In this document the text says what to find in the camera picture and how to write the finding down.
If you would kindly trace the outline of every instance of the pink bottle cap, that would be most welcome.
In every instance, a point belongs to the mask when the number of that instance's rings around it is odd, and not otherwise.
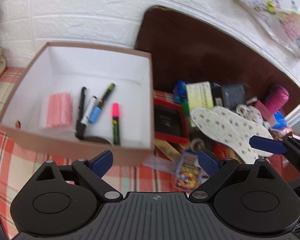
[[[118,103],[113,103],[112,104],[112,117],[120,117],[119,104]]]

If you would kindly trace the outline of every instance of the triangular hole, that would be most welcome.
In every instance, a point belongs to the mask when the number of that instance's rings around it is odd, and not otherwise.
[[[257,173],[257,178],[260,179],[274,179],[272,173],[267,169],[266,166],[259,166],[259,170]]]
[[[48,179],[54,179],[54,178],[55,177],[54,177],[52,168],[50,166],[48,166],[48,167],[45,167],[43,172],[41,172],[41,174],[39,175],[37,180],[48,180]]]

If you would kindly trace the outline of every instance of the open box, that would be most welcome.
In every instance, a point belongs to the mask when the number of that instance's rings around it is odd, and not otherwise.
[[[75,123],[81,87],[86,98],[100,99],[107,86],[116,87],[95,124],[85,136],[113,141],[111,106],[120,105],[121,146],[79,141]],[[59,92],[73,96],[73,130],[41,129],[44,97]],[[15,85],[0,115],[0,127],[21,147],[46,154],[90,159],[104,150],[114,153],[118,165],[141,164],[153,152],[153,88],[151,55],[137,50],[64,42],[47,43]]]

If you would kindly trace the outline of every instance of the wooden panel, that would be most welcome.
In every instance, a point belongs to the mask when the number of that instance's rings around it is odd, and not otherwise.
[[[187,14],[160,6],[146,11],[135,49],[150,52],[154,89],[172,92],[177,80],[243,83],[246,98],[263,100],[273,84],[285,87],[290,113],[300,88],[271,62],[223,31]]]

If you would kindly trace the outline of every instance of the silver screw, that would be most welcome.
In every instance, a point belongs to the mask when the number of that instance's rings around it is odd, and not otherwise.
[[[192,196],[195,197],[195,198],[206,198],[208,196],[208,193],[206,193],[205,191],[195,191],[192,193]]]
[[[115,198],[120,197],[120,194],[119,194],[119,192],[116,192],[116,191],[108,191],[105,193],[105,197],[108,199],[115,199]]]

